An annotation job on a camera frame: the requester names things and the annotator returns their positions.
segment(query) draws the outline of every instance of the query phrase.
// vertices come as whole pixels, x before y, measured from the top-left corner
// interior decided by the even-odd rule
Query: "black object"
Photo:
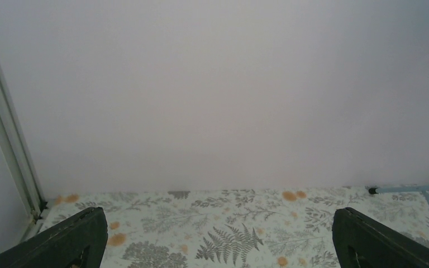
[[[339,209],[333,243],[343,268],[429,268],[429,248],[352,209]]]
[[[368,189],[368,191],[369,191],[369,194],[377,194],[377,187],[372,187],[372,188],[369,188]]]
[[[102,208],[87,208],[0,254],[0,268],[97,268],[108,230]]]

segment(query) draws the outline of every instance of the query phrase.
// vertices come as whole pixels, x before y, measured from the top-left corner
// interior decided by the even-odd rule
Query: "floral fabric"
[[[101,267],[340,267],[333,215],[352,207],[429,247],[420,193],[369,195],[364,187],[107,193],[59,197],[42,230],[102,207]]]

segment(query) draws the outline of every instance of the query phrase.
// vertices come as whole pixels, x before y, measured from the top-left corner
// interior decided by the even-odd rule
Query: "gray leaf pattern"
[[[181,253],[170,253],[168,247],[155,246],[148,241],[132,243],[122,255],[132,261],[128,268],[187,268],[187,258]]]
[[[108,243],[101,267],[340,267],[331,239],[337,209],[353,207],[429,248],[420,193],[369,195],[365,187],[69,193],[41,230],[102,207]]]

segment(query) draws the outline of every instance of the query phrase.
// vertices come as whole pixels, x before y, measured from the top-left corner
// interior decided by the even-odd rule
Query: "orange spot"
[[[65,202],[67,202],[67,203],[75,203],[76,201],[78,201],[78,199],[80,199],[80,197],[78,196],[78,194],[71,194],[71,195],[68,195],[65,198]]]
[[[427,236],[424,234],[424,232],[422,231],[417,231],[418,235],[423,237],[423,238],[427,238]]]
[[[288,265],[288,261],[287,261],[287,259],[286,259],[285,257],[279,257],[279,258],[277,259],[277,264],[278,264],[280,267],[284,267],[284,266],[287,266],[287,265]]]
[[[297,197],[295,196],[295,194],[292,193],[292,192],[290,192],[290,191],[283,192],[282,196],[287,201],[295,201],[295,200],[297,200]]]
[[[299,258],[298,262],[300,262],[300,265],[307,266],[307,261],[304,258]]]
[[[55,205],[59,205],[63,202],[63,197],[61,197],[61,195],[59,195],[56,200],[55,200]]]
[[[111,230],[117,229],[119,228],[121,224],[119,222],[112,222],[109,227],[111,228]]]
[[[180,249],[185,255],[188,254],[188,246],[187,245],[181,245]]]
[[[307,194],[304,191],[298,191],[298,192],[296,192],[296,194],[299,198],[307,197]]]
[[[110,246],[120,246],[126,242],[126,234],[125,233],[116,233],[108,239],[108,245]]]

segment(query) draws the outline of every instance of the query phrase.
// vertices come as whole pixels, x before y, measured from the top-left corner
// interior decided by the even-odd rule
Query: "white backdrop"
[[[429,183],[429,0],[0,0],[47,198]]]

